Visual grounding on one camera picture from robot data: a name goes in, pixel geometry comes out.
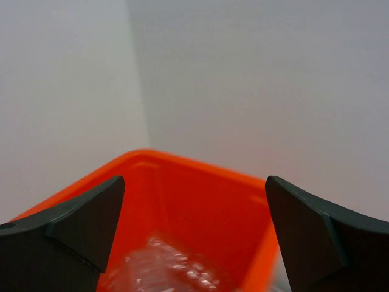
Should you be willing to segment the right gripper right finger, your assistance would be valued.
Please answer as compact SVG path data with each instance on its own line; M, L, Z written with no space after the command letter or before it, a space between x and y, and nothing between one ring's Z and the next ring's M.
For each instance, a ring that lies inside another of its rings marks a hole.
M292 291L388 291L388 222L278 176L265 190Z

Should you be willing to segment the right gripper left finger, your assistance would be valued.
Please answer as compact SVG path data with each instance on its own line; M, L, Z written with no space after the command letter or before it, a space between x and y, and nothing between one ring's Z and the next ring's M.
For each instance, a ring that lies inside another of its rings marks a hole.
M1 225L1 291L96 291L108 266L125 180Z

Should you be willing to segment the clear bottle orange blue label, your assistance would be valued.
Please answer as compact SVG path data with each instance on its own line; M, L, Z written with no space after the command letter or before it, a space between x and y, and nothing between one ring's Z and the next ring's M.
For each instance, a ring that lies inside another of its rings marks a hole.
M125 254L102 280L103 291L241 291L202 254L151 237Z

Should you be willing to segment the orange plastic bin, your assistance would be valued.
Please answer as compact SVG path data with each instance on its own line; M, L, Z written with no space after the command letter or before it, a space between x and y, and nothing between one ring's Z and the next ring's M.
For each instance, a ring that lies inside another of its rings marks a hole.
M278 249L264 181L154 150L125 153L22 213L32 215L113 176L126 188L106 272L153 235L225 272L241 291L267 291Z

